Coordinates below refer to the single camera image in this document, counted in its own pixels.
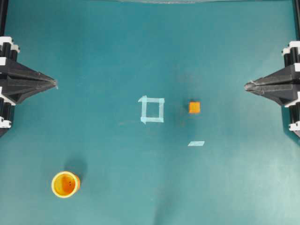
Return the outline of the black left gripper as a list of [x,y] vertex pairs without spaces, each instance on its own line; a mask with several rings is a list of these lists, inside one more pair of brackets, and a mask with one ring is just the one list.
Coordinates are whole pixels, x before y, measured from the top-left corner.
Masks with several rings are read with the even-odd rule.
[[[55,88],[57,82],[41,72],[16,62],[20,52],[11,37],[0,37],[0,136],[13,125],[15,106],[40,92]],[[22,78],[10,79],[9,76]]]

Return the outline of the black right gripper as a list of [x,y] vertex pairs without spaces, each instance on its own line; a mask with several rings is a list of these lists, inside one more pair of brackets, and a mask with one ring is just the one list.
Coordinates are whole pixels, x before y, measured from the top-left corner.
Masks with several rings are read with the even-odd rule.
[[300,136],[300,42],[291,41],[282,50],[285,68],[244,85],[252,94],[289,109],[289,130]]

